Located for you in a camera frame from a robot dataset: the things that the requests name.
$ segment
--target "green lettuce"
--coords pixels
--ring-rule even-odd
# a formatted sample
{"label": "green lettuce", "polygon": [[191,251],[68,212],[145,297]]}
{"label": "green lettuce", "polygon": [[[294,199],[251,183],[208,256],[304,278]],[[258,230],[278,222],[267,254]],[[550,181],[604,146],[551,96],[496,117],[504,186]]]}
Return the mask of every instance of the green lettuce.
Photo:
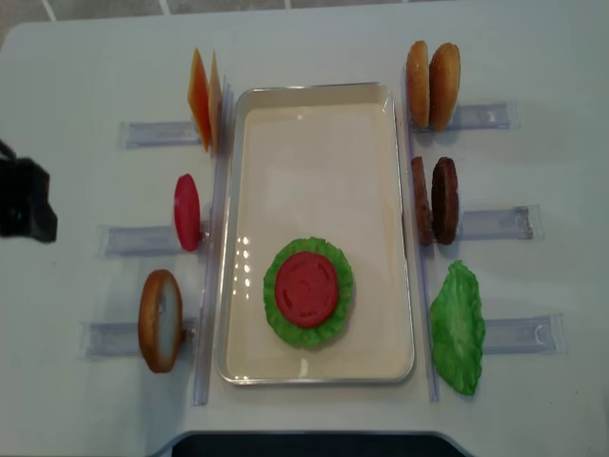
{"label": "green lettuce", "polygon": [[486,327],[478,280],[463,262],[448,268],[430,319],[436,371],[457,392],[473,395],[482,373]]}
{"label": "green lettuce", "polygon": [[[316,252],[324,256],[334,266],[339,287],[339,297],[334,312],[324,322],[314,328],[301,328],[289,322],[282,315],[275,301],[275,281],[279,268],[288,257],[298,252]],[[343,252],[321,238],[298,239],[289,243],[275,256],[266,271],[264,285],[266,320],[277,336],[293,346],[315,348],[343,331],[344,321],[351,305],[353,293],[353,271]]]}

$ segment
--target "white tray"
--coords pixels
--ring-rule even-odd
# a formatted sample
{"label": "white tray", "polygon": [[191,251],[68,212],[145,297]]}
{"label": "white tray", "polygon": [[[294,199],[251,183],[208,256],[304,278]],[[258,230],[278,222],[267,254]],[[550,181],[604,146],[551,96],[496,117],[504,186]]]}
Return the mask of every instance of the white tray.
{"label": "white tray", "polygon": [[[240,98],[227,203],[220,374],[233,384],[397,382],[414,362],[395,111],[379,84],[256,89]],[[263,278],[295,238],[340,248],[345,331],[294,348],[266,322]]]}

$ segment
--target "table surface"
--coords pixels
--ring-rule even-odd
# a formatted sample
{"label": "table surface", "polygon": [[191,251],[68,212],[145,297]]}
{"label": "table surface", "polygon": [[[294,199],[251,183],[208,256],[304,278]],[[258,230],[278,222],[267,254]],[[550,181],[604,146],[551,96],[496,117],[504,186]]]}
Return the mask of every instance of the table surface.
{"label": "table surface", "polygon": [[[143,455],[197,431],[315,429],[432,431],[476,455],[607,455],[609,214],[600,199],[609,189],[601,124],[609,10],[606,2],[503,3],[16,28],[0,53],[0,137],[49,171],[59,229],[49,246],[0,242],[0,454]],[[396,95],[401,126],[401,71],[417,39],[431,50],[460,46],[461,100],[519,101],[521,130],[455,143],[458,166],[475,165],[459,168],[460,190],[466,203],[540,204],[545,239],[463,245],[462,254],[480,279],[485,317],[563,312],[568,355],[484,357],[473,398],[442,384],[441,402],[430,404],[413,288],[416,366],[396,386],[238,388],[214,371],[209,404],[193,407],[191,361],[152,375],[137,359],[76,357],[79,321],[134,319],[152,268],[179,276],[187,314],[199,306],[204,268],[195,256],[95,256],[100,224],[169,224],[173,186],[187,171],[204,205],[211,199],[212,161],[197,148],[125,151],[117,141],[120,121],[189,117],[194,47],[208,62],[217,50],[237,95],[381,82]],[[412,252],[409,208],[406,220]]]}

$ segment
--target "black object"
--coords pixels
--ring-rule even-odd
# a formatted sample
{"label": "black object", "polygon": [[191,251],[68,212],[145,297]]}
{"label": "black object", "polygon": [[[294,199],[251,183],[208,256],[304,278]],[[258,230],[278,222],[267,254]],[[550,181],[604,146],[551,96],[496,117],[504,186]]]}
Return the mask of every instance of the black object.
{"label": "black object", "polygon": [[56,240],[49,179],[42,167],[28,158],[17,159],[0,140],[0,236],[26,236],[43,243]]}
{"label": "black object", "polygon": [[172,457],[463,457],[443,438],[432,434],[377,433],[240,433],[203,434],[185,438]]}

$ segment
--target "gray floor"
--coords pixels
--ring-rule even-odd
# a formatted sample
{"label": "gray floor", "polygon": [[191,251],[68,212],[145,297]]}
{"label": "gray floor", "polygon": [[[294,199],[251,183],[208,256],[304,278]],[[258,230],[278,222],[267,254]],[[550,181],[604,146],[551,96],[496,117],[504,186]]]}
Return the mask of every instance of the gray floor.
{"label": "gray floor", "polygon": [[402,1],[408,0],[0,0],[0,49],[9,30],[24,22],[193,12],[343,7]]}

